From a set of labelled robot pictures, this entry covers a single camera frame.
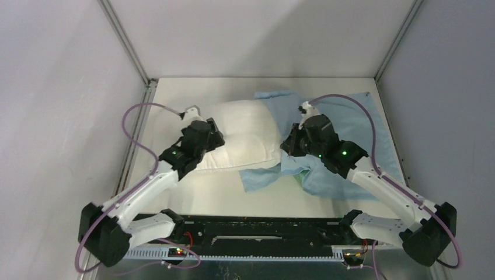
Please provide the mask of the light blue pillowcase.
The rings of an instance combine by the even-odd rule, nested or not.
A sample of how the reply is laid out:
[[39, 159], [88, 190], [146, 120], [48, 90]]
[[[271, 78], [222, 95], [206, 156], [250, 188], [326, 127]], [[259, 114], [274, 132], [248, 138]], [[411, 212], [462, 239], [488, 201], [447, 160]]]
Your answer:
[[[316, 108], [329, 117], [340, 139], [352, 141], [368, 153], [376, 147], [377, 164], [391, 177], [399, 179], [402, 173], [397, 166], [388, 128], [372, 95], [355, 93], [350, 97], [363, 105], [366, 111], [351, 100], [340, 97], [325, 98], [316, 104]], [[293, 123], [302, 118], [298, 106], [305, 98], [295, 92], [257, 92], [255, 99], [267, 106], [283, 138], [288, 136]], [[239, 174], [246, 192], [258, 191], [282, 176], [294, 176], [302, 189], [311, 195], [335, 200], [376, 200], [369, 191], [328, 171], [314, 156], [290, 157], [283, 153], [281, 163], [274, 167], [242, 170]]]

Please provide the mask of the white pillow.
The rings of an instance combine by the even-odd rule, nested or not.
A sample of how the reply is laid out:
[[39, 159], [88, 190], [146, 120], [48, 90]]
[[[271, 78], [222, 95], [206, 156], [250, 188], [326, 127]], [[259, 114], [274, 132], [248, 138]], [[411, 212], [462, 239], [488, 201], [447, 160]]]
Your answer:
[[269, 169], [281, 162], [281, 134], [260, 100], [199, 106], [203, 119], [213, 118], [225, 145], [206, 153], [195, 173]]

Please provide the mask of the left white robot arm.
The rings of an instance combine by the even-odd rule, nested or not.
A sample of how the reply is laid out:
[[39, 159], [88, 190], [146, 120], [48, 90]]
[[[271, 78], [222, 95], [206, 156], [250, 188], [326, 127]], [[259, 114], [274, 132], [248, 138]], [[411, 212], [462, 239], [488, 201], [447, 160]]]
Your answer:
[[200, 118], [181, 130], [182, 136], [156, 159], [151, 173], [137, 185], [103, 205], [88, 203], [81, 211], [78, 241], [106, 267], [116, 265], [130, 249], [166, 238], [177, 243], [184, 237], [183, 218], [170, 209], [135, 220], [158, 194], [175, 186], [196, 169], [206, 153], [224, 146], [223, 134], [213, 118]]

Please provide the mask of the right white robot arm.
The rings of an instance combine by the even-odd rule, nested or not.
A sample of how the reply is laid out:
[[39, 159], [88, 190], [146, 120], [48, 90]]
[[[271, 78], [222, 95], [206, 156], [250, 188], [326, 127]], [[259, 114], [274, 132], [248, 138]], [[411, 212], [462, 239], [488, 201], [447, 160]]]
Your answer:
[[391, 219], [350, 211], [339, 229], [345, 243], [354, 244], [360, 239], [382, 241], [401, 247], [415, 262], [430, 267], [456, 235], [457, 210], [453, 205], [438, 205], [390, 178], [366, 150], [339, 139], [325, 115], [294, 123], [280, 147], [293, 157], [318, 158], [328, 171], [367, 190], [396, 214]]

